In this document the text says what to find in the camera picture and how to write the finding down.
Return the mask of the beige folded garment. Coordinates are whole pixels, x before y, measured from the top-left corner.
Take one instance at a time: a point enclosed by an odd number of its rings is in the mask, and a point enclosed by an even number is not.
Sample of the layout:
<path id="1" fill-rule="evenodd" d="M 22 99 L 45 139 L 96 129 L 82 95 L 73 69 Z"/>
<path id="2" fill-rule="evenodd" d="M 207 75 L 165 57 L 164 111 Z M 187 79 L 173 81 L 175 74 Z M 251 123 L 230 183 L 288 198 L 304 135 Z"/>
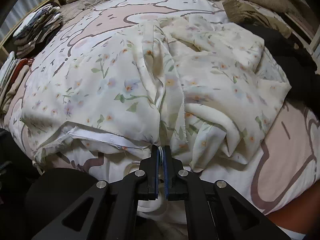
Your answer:
<path id="1" fill-rule="evenodd" d="M 9 106 L 11 101 L 13 100 L 14 96 L 16 95 L 18 88 L 20 87 L 25 75 L 29 71 L 29 66 L 24 65 L 22 69 L 20 70 L 16 80 L 11 85 L 10 89 L 4 94 L 2 100 L 1 100 L 1 113 L 7 113 L 9 110 Z"/>

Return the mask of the tall folded clothes stack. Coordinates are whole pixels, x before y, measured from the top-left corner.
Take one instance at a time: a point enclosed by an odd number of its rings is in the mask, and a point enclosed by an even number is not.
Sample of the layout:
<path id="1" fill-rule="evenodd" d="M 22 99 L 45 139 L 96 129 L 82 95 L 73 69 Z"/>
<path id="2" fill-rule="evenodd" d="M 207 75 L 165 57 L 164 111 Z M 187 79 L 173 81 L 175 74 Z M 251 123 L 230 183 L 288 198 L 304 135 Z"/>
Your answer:
<path id="1" fill-rule="evenodd" d="M 61 25 L 61 8 L 56 3 L 49 3 L 30 13 L 12 37 L 17 49 L 16 57 L 21 59 L 38 45 L 43 45 Z"/>

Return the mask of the grey pleated curtain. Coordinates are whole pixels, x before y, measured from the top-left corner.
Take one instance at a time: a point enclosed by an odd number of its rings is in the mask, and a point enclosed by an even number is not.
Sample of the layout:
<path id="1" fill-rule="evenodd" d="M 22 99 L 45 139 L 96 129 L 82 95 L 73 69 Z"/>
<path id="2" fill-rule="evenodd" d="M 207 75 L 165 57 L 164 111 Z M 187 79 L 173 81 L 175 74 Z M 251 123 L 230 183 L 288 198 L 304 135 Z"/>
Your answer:
<path id="1" fill-rule="evenodd" d="M 1 23 L 1 40 L 5 38 L 10 29 L 14 27 L 19 20 L 24 18 L 29 11 L 43 1 L 44 0 L 18 0 L 5 17 L 4 22 Z"/>

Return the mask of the wooden bedside shelf right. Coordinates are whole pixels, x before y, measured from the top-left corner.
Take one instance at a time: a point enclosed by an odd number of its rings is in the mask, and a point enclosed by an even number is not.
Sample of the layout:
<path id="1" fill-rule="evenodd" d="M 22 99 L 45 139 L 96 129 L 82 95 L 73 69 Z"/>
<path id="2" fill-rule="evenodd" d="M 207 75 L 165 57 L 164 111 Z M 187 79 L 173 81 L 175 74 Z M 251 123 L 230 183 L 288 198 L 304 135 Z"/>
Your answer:
<path id="1" fill-rule="evenodd" d="M 289 1 L 293 9 L 285 13 L 286 18 L 297 26 L 295 34 L 304 43 L 311 56 L 319 60 L 319 18 L 306 0 Z"/>

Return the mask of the wooden bedside shelf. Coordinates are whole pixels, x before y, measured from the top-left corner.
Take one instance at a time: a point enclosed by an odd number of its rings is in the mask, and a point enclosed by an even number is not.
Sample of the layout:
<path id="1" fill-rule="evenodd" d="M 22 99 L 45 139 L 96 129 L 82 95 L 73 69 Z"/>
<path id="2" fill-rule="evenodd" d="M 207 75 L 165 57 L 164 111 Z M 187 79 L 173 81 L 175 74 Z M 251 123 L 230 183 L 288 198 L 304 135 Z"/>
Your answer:
<path id="1" fill-rule="evenodd" d="M 319 60 L 319 18 L 306 0 L 289 1 L 293 9 L 285 13 L 286 18 L 297 26 L 295 34 L 304 43 L 311 56 Z"/>
<path id="2" fill-rule="evenodd" d="M 14 33 L 23 28 L 24 21 L 32 18 L 35 13 L 48 3 L 63 4 L 63 0 L 18 0 L 1 25 L 1 61 L 5 61 L 11 51 L 15 51 Z"/>

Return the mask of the cream floral dress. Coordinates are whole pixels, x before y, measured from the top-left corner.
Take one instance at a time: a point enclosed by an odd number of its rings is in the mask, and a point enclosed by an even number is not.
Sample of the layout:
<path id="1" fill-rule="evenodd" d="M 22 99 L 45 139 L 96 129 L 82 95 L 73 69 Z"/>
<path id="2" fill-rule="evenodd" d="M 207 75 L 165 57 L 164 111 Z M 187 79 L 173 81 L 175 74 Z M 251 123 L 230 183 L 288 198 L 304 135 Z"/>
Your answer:
<path id="1" fill-rule="evenodd" d="M 21 119 L 35 160 L 73 141 L 147 157 L 152 146 L 194 172 L 219 156 L 247 164 L 291 86 L 264 41 L 198 15 L 148 20 L 52 77 L 31 77 Z"/>

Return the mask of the wooden bedside shelf left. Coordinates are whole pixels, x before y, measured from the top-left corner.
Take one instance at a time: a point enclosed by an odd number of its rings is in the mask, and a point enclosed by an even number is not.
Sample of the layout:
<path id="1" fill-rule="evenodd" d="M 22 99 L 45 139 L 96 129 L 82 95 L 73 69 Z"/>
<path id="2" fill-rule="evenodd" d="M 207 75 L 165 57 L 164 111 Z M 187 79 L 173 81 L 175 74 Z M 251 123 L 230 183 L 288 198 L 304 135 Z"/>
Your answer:
<path id="1" fill-rule="evenodd" d="M 24 21 L 32 18 L 35 13 L 48 3 L 63 4 L 63 0 L 18 0 L 1 25 L 1 61 L 5 61 L 11 51 L 15 51 L 14 33 L 23 28 Z"/>

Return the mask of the red folded garment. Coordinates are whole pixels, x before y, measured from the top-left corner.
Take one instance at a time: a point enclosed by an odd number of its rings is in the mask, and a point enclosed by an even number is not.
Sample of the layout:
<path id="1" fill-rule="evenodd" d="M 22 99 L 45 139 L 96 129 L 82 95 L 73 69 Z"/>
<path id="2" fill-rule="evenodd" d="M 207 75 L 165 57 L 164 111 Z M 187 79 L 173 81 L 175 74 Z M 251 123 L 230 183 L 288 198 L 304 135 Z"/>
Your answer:
<path id="1" fill-rule="evenodd" d="M 15 80 L 17 79 L 20 71 L 22 70 L 22 68 L 24 66 L 31 66 L 34 62 L 34 58 L 24 58 L 24 59 L 20 59 L 20 61 L 18 62 L 18 64 L 16 65 L 14 72 L 12 74 L 12 77 L 9 80 L 9 85 L 12 86 L 13 83 L 15 82 Z"/>

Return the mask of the white folded cloth pile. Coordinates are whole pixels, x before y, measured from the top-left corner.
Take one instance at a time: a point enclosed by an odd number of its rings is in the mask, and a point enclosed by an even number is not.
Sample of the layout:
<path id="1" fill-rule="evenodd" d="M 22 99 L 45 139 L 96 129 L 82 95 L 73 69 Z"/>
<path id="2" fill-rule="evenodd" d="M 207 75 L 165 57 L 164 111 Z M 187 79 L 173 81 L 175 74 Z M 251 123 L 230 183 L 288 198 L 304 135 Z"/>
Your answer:
<path id="1" fill-rule="evenodd" d="M 17 62 L 17 59 L 15 57 L 15 52 L 11 51 L 7 60 L 1 67 L 1 71 L 0 71 L 1 90 L 3 90 L 5 84 L 7 83 L 7 80 L 11 75 L 13 68 L 16 66 L 16 62 Z"/>

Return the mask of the bear pattern bed sheet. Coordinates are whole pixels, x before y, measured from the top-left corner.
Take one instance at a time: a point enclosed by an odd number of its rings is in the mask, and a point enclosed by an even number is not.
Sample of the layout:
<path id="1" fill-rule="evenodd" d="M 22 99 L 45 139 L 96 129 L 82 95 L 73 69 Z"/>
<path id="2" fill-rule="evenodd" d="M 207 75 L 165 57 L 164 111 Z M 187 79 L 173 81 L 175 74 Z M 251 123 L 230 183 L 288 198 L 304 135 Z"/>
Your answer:
<path id="1" fill-rule="evenodd" d="M 28 81 L 39 74 L 52 77 L 124 29 L 148 20 L 191 15 L 212 24 L 233 23 L 221 2 L 208 0 L 109 0 L 84 11 L 64 25 L 35 57 L 8 112 L 1 117 L 3 127 L 37 168 L 72 168 L 109 183 L 123 179 L 151 152 L 144 158 L 127 151 L 107 154 L 88 150 L 75 140 L 66 150 L 46 156 L 44 162 L 35 160 L 28 127 L 21 119 Z M 183 167 L 194 172 L 189 166 Z M 303 103 L 285 97 L 249 163 L 215 156 L 203 171 L 195 173 L 202 180 L 227 181 L 264 214 L 279 210 L 319 181 L 319 118 Z"/>

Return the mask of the olive brown garment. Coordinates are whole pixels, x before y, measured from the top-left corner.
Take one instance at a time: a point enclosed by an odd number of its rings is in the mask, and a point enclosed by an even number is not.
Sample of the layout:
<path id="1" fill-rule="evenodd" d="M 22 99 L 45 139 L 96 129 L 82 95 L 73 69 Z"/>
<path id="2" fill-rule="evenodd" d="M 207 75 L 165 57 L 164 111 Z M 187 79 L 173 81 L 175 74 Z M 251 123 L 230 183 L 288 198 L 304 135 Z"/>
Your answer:
<path id="1" fill-rule="evenodd" d="M 237 0 L 227 0 L 222 3 L 225 13 L 231 22 L 236 24 L 259 25 L 265 28 L 279 31 L 285 38 L 292 34 L 290 28 L 278 19 L 265 16 L 251 5 L 242 3 Z"/>

